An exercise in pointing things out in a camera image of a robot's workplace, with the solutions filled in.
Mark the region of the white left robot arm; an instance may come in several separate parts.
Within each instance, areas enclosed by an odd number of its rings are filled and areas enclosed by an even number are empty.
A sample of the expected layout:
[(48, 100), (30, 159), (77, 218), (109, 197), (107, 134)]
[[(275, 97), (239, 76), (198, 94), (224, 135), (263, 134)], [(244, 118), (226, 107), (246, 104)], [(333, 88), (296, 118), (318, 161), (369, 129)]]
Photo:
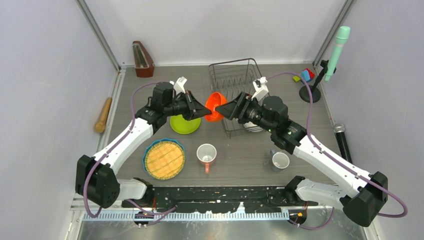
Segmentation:
[(77, 161), (75, 191), (83, 197), (87, 212), (90, 202), (102, 209), (121, 200), (135, 200), (141, 207), (148, 207), (154, 197), (145, 181), (117, 179), (123, 163), (169, 117), (181, 115), (190, 121), (212, 113), (182, 83), (162, 81), (153, 86), (147, 104), (132, 112), (131, 122), (118, 137), (93, 156), (83, 155)]

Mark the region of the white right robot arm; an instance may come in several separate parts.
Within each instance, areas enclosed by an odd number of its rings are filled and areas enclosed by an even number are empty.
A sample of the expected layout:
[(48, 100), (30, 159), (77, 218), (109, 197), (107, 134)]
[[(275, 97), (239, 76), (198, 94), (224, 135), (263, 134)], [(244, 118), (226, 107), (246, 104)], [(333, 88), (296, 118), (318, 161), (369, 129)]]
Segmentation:
[(388, 178), (381, 172), (362, 170), (321, 144), (300, 124), (289, 119), (288, 107), (278, 96), (267, 96), (259, 103), (242, 92), (234, 100), (215, 110), (228, 120), (251, 122), (270, 132), (280, 149), (308, 162), (335, 182), (313, 182), (296, 176), (285, 192), (291, 205), (312, 201), (342, 210), (354, 223), (369, 227), (388, 200)]

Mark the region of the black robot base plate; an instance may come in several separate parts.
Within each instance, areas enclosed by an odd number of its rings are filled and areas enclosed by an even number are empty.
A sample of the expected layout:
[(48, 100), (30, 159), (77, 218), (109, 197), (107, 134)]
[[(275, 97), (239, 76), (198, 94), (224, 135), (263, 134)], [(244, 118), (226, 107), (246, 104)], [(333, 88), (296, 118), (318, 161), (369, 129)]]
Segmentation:
[(175, 207), (177, 213), (234, 213), (244, 207), (246, 213), (276, 213), (282, 207), (317, 206), (305, 202), (283, 186), (148, 186), (147, 194), (134, 201), (142, 208), (154, 207), (165, 212)]

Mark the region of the white bowl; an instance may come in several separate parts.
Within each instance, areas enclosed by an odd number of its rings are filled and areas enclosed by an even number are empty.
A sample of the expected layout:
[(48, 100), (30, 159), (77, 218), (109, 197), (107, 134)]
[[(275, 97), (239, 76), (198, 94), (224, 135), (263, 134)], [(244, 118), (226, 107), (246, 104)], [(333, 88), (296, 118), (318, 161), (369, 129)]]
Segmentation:
[(244, 123), (243, 126), (247, 131), (252, 132), (252, 133), (258, 133), (258, 132), (263, 131), (263, 129), (260, 126), (254, 124), (250, 121), (247, 122), (247, 123)]

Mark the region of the lime green plate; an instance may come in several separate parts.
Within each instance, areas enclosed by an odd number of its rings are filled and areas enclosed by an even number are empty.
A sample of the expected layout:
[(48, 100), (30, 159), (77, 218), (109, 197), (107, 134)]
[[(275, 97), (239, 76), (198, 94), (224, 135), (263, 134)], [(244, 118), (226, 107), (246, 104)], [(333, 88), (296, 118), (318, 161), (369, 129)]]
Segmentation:
[(170, 117), (170, 126), (178, 134), (187, 135), (195, 132), (201, 124), (201, 119), (185, 120), (183, 116), (176, 115)]

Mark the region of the blue plate with bamboo mat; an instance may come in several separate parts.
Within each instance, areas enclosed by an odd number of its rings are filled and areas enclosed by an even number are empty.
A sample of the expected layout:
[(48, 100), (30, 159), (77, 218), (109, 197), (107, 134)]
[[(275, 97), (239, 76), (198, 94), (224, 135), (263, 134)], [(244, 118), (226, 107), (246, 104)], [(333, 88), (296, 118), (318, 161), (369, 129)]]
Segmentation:
[(162, 138), (146, 148), (142, 158), (146, 173), (157, 180), (176, 177), (184, 168), (186, 154), (184, 147), (175, 139)]

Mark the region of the pink floral mug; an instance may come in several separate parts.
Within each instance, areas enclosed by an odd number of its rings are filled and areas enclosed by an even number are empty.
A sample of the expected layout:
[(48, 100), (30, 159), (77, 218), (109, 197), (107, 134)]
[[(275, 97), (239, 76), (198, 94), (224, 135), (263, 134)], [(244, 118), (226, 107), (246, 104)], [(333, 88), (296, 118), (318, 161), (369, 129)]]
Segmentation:
[(204, 143), (197, 148), (196, 156), (199, 162), (204, 165), (205, 173), (209, 174), (211, 165), (217, 157), (217, 149), (212, 144)]

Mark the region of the orange plastic bowl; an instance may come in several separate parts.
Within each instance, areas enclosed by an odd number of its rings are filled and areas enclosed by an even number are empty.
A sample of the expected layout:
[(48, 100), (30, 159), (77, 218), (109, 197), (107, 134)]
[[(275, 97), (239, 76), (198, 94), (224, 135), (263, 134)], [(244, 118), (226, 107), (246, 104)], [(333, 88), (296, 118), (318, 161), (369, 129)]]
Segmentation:
[(224, 116), (216, 111), (216, 107), (224, 105), (228, 102), (225, 96), (220, 92), (213, 92), (206, 101), (205, 107), (211, 111), (211, 114), (205, 115), (204, 118), (208, 122), (219, 122)]

